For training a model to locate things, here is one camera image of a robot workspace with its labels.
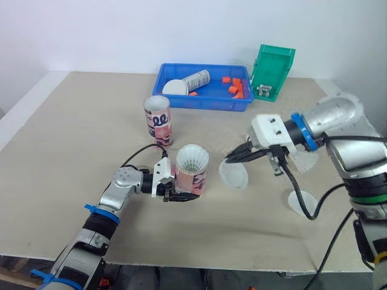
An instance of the beige tabletop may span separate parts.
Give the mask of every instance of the beige tabletop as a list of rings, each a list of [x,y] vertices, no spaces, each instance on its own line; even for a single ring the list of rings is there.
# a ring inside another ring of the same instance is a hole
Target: beige tabletop
[[[80,229],[112,174],[152,142],[143,115],[155,75],[72,72],[0,152],[0,252],[55,259]],[[249,186],[235,191],[218,175],[225,155],[244,141],[256,114],[289,118],[325,96],[312,79],[288,79],[274,103],[255,101],[245,112],[172,109],[174,160],[185,144],[210,153],[207,189],[188,203],[132,197],[106,260],[115,263],[269,271],[314,271],[350,209],[340,189],[316,221],[287,205],[286,176],[274,177],[266,158],[246,164]],[[152,167],[157,149],[133,164]],[[320,198],[341,182],[325,149],[308,173],[291,169],[301,189]],[[326,271],[367,271],[349,222]]]

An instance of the floor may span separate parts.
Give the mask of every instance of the floor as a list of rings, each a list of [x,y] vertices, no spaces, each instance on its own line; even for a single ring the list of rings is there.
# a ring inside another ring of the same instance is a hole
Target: floor
[[[28,274],[31,269],[46,272],[52,262],[31,259],[20,272]],[[115,281],[112,290],[302,290],[311,275],[287,277],[276,272],[200,270],[125,265],[107,265],[106,276]],[[371,289],[371,273],[326,273],[310,290],[356,290]],[[0,290],[29,290],[18,285],[0,281]]]

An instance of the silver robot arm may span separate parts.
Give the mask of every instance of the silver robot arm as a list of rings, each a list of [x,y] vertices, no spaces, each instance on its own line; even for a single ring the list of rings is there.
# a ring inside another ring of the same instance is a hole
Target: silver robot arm
[[[348,190],[356,240],[362,257],[375,263],[374,289],[387,283],[387,147],[385,142],[350,137],[382,137],[352,95],[322,100],[304,115],[314,139],[327,152]]]
[[[231,152],[226,162],[268,156],[276,176],[287,168],[285,155],[294,162],[297,156],[306,158],[296,145],[302,144],[308,151],[326,145],[358,217],[354,229],[360,254],[376,265],[374,289],[384,286],[387,275],[377,273],[387,268],[386,139],[364,116],[359,99],[353,95],[325,97],[308,113],[293,114],[286,122],[279,115],[258,115],[252,120],[249,135],[250,141]]]
[[[50,273],[32,270],[33,274],[44,279],[39,289],[97,289],[105,267],[102,257],[109,248],[132,194],[152,193],[153,197],[163,196],[164,202],[186,202],[199,197],[175,192],[171,182],[174,178],[173,168],[168,157],[164,156],[154,169],[154,174],[128,166],[116,171],[99,202],[85,206],[90,211],[89,218],[59,254]]]
[[[82,229],[65,247],[49,274],[34,271],[44,278],[40,289],[96,289],[102,278],[106,254],[125,208],[133,193],[140,193],[144,174],[122,167],[113,175],[97,205],[86,205],[91,214]]]

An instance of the blue tape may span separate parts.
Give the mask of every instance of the blue tape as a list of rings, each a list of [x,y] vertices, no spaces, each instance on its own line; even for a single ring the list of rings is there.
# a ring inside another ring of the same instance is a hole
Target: blue tape
[[[102,216],[106,216],[110,218],[112,221],[116,222],[117,225],[120,224],[120,219],[114,214],[108,212],[107,210],[102,210],[101,208],[97,208],[95,205],[86,204],[85,208],[87,208],[91,213],[98,213]]]
[[[302,136],[304,136],[304,139],[308,144],[309,149],[311,151],[316,151],[319,148],[319,146],[313,140],[312,135],[310,135],[309,130],[307,129],[307,127],[304,124],[302,116],[298,113],[295,113],[295,114],[291,115],[291,119],[293,120],[293,122],[296,123],[297,127],[300,129]]]
[[[74,281],[63,278],[55,278],[54,274],[46,274],[38,270],[31,270],[31,273],[43,278],[43,285],[40,286],[37,290],[44,289],[47,285],[53,282],[66,284],[70,287],[73,287],[75,290],[83,289],[78,283]]]

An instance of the black wire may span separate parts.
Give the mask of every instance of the black wire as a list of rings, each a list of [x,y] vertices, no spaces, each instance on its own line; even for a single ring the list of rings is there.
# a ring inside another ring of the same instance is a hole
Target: black wire
[[[284,170],[284,172],[286,173],[286,175],[289,177],[289,180],[291,182],[291,184],[293,185],[294,187],[294,190],[296,192],[296,196],[297,196],[297,199],[298,199],[298,203],[300,204],[300,207],[302,209],[302,212],[304,213],[304,215],[311,221],[314,221],[319,213],[320,213],[320,209],[321,209],[321,206],[322,204],[324,203],[324,201],[326,200],[326,198],[332,193],[334,192],[336,189],[339,189],[340,187],[343,187],[345,184],[344,183],[341,183],[341,184],[338,184],[338,185],[335,185],[334,187],[332,187],[331,189],[329,189],[320,199],[319,203],[317,204],[317,207],[313,213],[313,215],[311,215],[305,205],[305,202],[304,202],[304,199],[302,197],[302,193],[301,193],[301,190],[300,190],[300,187],[298,186],[298,183],[296,181],[296,178],[294,177],[294,175],[291,173],[291,171],[289,170],[289,168],[287,167],[286,164],[283,164],[282,165],[282,168]]]
[[[328,246],[328,249],[324,255],[324,258],[322,259],[322,262],[320,264],[320,267],[319,269],[317,270],[317,273],[315,273],[315,275],[313,276],[313,278],[309,281],[308,285],[304,288],[304,290],[307,290],[310,288],[310,286],[314,283],[314,281],[317,280],[317,278],[320,276],[321,272],[322,272],[322,269],[324,268],[325,266],[325,263],[327,262],[328,260],[328,257],[332,251],[332,248],[333,248],[333,245],[335,243],[335,241],[337,240],[337,238],[339,237],[339,234],[341,232],[341,230],[343,229],[345,223],[347,222],[347,220],[350,218],[350,216],[352,215],[353,213],[353,208],[351,208],[351,210],[346,214],[345,218],[343,219],[343,221],[341,222],[341,224],[339,225],[339,227],[337,228],[329,246]]]
[[[368,269],[370,269],[371,271],[375,270],[375,268],[372,267],[371,264],[369,264],[369,263],[367,262],[367,260],[366,260],[363,256],[362,256],[362,261],[363,261],[364,265],[365,265]]]
[[[119,279],[120,274],[121,274],[121,269],[122,269],[122,265],[120,265],[120,268],[119,268],[119,270],[118,270],[118,272],[117,272],[117,275],[115,276],[115,279],[114,279],[113,282],[112,282],[113,285],[114,285],[114,284],[117,282],[117,280]]]
[[[162,151],[163,151],[163,157],[168,157],[168,152],[167,150],[165,150],[165,148],[163,146],[161,146],[160,144],[149,144],[147,146],[144,146],[142,147],[140,150],[136,151],[135,154],[133,154],[132,156],[130,156],[122,165],[121,167],[132,167],[136,170],[138,170],[138,168],[132,164],[128,164],[130,160],[132,160],[134,157],[136,157],[139,153],[143,152],[145,149],[147,148],[150,148],[150,147],[159,147]],[[108,186],[106,186],[105,190],[103,192],[106,191],[106,189],[108,189],[110,186],[110,182],[108,184]]]
[[[163,146],[161,146],[160,144],[149,144],[147,146],[144,146],[142,147],[140,150],[138,150],[136,153],[134,153],[132,156],[130,156],[122,165],[121,167],[124,167],[125,165],[127,165],[127,163],[129,163],[130,160],[132,160],[137,154],[139,154],[140,152],[144,151],[145,149],[147,148],[150,148],[150,147],[159,147],[162,151],[163,151],[163,157],[164,156],[168,156],[168,153],[167,151],[165,150],[165,148]]]
[[[132,164],[128,164],[128,165],[125,165],[125,166],[122,166],[122,167],[132,167],[133,169],[136,169],[138,170],[138,168]]]
[[[374,136],[328,136],[327,134],[322,134],[323,141],[331,140],[356,140],[356,141],[376,141],[376,142],[387,142],[387,138],[384,137],[374,137]]]

